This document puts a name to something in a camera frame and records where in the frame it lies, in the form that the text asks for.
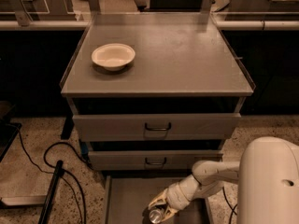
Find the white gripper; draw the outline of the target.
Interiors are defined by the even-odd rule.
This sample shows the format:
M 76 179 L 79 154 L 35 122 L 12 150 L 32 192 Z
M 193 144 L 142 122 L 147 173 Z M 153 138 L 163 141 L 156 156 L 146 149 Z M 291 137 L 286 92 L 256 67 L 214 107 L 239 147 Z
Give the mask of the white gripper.
M 148 209 L 163 206 L 164 215 L 162 222 L 173 217 L 178 211 L 186 208 L 193 197 L 194 185 L 185 181 L 177 182 L 168 187 L 167 191 L 162 191 L 149 203 Z

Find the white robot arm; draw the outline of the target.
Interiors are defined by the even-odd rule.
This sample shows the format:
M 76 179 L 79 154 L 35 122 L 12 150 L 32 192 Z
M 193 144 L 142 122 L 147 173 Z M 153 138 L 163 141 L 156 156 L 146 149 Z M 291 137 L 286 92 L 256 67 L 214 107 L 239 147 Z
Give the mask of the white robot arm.
M 240 161 L 196 162 L 149 203 L 150 222 L 167 221 L 225 182 L 238 185 L 237 224 L 299 224 L 299 146 L 270 136 L 253 140 Z

